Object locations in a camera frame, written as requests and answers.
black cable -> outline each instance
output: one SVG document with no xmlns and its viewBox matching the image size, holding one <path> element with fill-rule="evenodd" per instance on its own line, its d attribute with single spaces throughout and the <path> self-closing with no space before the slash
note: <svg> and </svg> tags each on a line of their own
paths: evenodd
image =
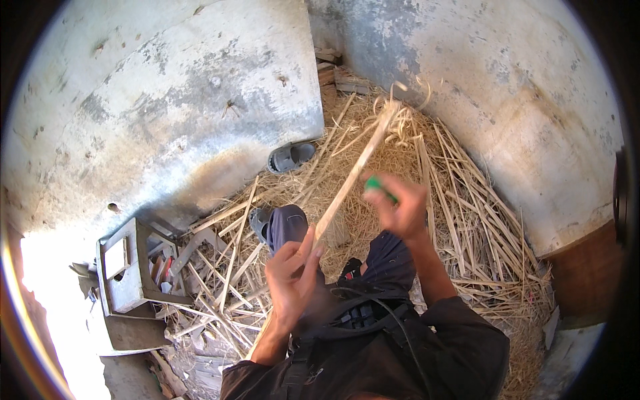
<svg viewBox="0 0 640 400">
<path fill-rule="evenodd" d="M 376 303 L 380 304 L 382 307 L 385 308 L 385 310 L 387 310 L 389 312 L 389 314 L 391 314 L 391 316 L 396 320 L 396 322 L 398 323 L 398 326 L 400 326 L 400 329 L 402 329 L 402 333 L 404 334 L 404 337 L 406 338 L 406 342 L 409 345 L 409 351 L 411 352 L 411 356 L 413 357 L 413 362 L 415 362 L 415 366 L 418 368 L 418 372 L 420 373 L 420 376 L 422 377 L 422 381 L 424 382 L 424 386 L 427 389 L 427 395 L 429 396 L 430 399 L 433 399 L 433 396 L 431 395 L 432 391 L 431 391 L 431 384 L 429 383 L 429 380 L 427 379 L 426 374 L 424 373 L 424 371 L 422 370 L 422 367 L 420 366 L 420 363 L 418 362 L 418 357 L 415 355 L 415 352 L 413 350 L 413 345 L 411 344 L 411 339 L 409 339 L 409 335 L 406 332 L 406 328 L 404 327 L 404 323 L 400 320 L 400 318 L 398 318 L 398 316 L 394 313 L 394 311 L 391 309 L 391 307 L 389 307 L 388 305 L 386 305 L 383 301 L 381 301 L 378 298 L 375 298 L 373 296 L 369 296 L 366 293 L 357 291 L 355 289 L 352 289 L 350 287 L 344 287 L 344 286 L 340 286 L 340 287 L 334 287 L 331 289 L 331 292 L 335 291 L 335 290 L 346 290 L 349 292 L 353 292 L 359 296 L 365 297 L 369 300 L 373 300 Z"/>
</svg>

hay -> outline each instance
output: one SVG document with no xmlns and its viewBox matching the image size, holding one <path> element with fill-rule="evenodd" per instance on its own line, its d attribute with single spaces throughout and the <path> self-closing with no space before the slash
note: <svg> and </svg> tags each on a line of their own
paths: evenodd
<svg viewBox="0 0 640 400">
<path fill-rule="evenodd" d="M 207 221 L 216 221 L 209 224 L 211 228 L 225 232 L 226 242 L 234 241 L 237 229 L 225 228 L 243 217 L 245 209 L 239 205 L 246 204 L 253 189 L 259 198 L 253 206 L 281 207 L 294 203 L 305 211 L 309 222 L 320 220 L 373 133 L 376 115 L 384 103 L 379 96 L 387 96 L 379 88 L 371 88 L 369 95 L 341 96 L 333 86 L 324 86 L 322 94 L 327 130 L 316 141 L 318 151 L 312 162 L 283 175 L 261 172 L 255 187 L 247 185 L 211 217 L 195 223 L 192 230 L 209 224 Z M 484 173 L 439 119 L 406 104 L 367 168 L 430 186 L 429 203 L 433 208 L 428 213 L 429 231 L 456 290 L 472 309 L 511 339 L 509 374 L 501 398 L 528 397 L 543 355 L 541 326 L 554 304 L 548 290 L 550 268 L 539 267 L 524 240 L 522 218 L 496 195 Z M 369 242 L 380 232 L 375 210 L 362 200 L 362 192 L 362 185 L 356 185 L 340 208 L 351 240 L 326 249 L 321 260 L 326 283 L 338 279 L 350 257 L 364 260 Z M 242 264 L 258 245 L 248 226 L 240 235 L 242 244 L 236 265 Z M 216 253 L 210 246 L 203 245 L 201 250 L 209 260 L 219 257 L 216 267 L 230 264 L 227 256 Z M 263 271 L 267 259 L 265 247 L 237 281 L 240 293 L 249 295 L 265 286 Z M 224 268 L 222 275 L 229 276 Z M 214 291 L 222 287 L 217 280 L 207 284 Z M 423 311 L 425 304 L 417 279 L 410 294 L 418 311 Z M 237 322 L 237 327 L 262 325 L 264 311 L 271 305 L 268 294 L 257 296 L 260 304 L 252 309 L 238 305 L 235 298 L 228 296 L 229 308 L 236 310 L 225 310 L 229 321 Z M 250 340 L 257 334 L 255 329 L 243 332 Z"/>
</svg>

leg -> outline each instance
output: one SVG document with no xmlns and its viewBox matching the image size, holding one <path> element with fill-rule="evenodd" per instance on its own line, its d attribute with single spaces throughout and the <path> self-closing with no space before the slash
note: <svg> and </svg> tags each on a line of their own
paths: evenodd
<svg viewBox="0 0 640 400">
<path fill-rule="evenodd" d="M 273 256 L 286 242 L 302 242 L 309 225 L 305 212 L 289 204 L 273 210 L 267 230 L 267 245 Z"/>
<path fill-rule="evenodd" d="M 415 266 L 409 249 L 402 240 L 383 230 L 369 244 L 367 270 L 362 275 L 364 282 L 380 289 L 411 290 L 415 278 Z"/>
</svg>

knee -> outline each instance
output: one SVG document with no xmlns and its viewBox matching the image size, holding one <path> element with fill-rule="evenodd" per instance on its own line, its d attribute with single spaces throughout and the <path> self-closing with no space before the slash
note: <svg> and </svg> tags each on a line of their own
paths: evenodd
<svg viewBox="0 0 640 400">
<path fill-rule="evenodd" d="M 300 217 L 305 223 L 307 222 L 305 212 L 295 204 L 288 204 L 273 210 L 274 219 L 288 220 L 291 217 Z"/>
</svg>

gray sandal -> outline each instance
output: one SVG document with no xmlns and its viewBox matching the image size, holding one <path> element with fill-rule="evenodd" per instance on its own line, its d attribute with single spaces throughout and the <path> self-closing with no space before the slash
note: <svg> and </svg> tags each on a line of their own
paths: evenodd
<svg viewBox="0 0 640 400">
<path fill-rule="evenodd" d="M 267 160 L 267 168 L 273 173 L 297 170 L 316 153 L 316 147 L 309 142 L 287 143 L 272 151 Z"/>
<path fill-rule="evenodd" d="M 267 243 L 267 229 L 270 219 L 271 211 L 255 208 L 249 212 L 249 226 L 258 236 L 260 243 Z"/>
</svg>

